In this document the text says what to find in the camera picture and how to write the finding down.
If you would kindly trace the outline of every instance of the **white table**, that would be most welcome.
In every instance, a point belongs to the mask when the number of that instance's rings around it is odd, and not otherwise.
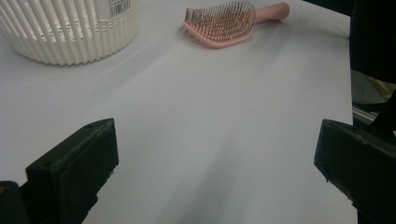
[[[114,118],[120,165],[84,223],[356,223],[313,164],[321,121],[352,121],[349,18],[289,0],[285,21],[208,49],[181,24],[214,3],[142,0],[134,42],[87,65],[36,63],[0,37],[0,179],[23,184],[31,162]]]

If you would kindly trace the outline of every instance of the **white basket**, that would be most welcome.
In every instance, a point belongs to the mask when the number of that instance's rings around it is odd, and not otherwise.
[[[107,10],[110,2],[128,1],[129,6],[104,21],[96,13],[103,1]],[[126,47],[138,32],[139,14],[138,0],[0,0],[0,33],[32,60],[87,63]]]

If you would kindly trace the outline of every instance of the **hairbrush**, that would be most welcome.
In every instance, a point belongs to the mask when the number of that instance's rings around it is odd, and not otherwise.
[[[257,19],[283,20],[290,12],[287,3],[256,9],[249,2],[230,2],[216,7],[187,8],[184,27],[212,48],[241,43],[252,34]]]

